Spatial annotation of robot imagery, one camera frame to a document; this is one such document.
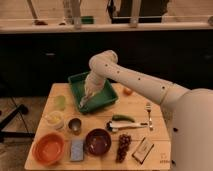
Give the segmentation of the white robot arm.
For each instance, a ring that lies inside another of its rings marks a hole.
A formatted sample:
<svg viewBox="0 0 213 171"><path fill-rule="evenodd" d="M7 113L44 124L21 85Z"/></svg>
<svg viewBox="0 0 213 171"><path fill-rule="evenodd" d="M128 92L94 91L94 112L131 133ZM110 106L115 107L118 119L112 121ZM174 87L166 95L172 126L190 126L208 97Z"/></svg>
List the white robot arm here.
<svg viewBox="0 0 213 171"><path fill-rule="evenodd" d="M91 57L89 67L88 96L110 78L172 112L171 171L213 171L213 90L188 89L124 68L112 50Z"/></svg>

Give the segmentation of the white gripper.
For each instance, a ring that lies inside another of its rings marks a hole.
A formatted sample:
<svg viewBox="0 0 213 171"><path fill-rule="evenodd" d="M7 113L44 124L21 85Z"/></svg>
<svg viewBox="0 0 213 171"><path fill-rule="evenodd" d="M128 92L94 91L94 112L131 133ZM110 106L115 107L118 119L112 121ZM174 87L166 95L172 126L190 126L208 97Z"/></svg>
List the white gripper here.
<svg viewBox="0 0 213 171"><path fill-rule="evenodd" d="M106 79L97 73L90 71L85 79L85 95L86 96L94 96L96 93L99 93L104 85Z"/></svg>

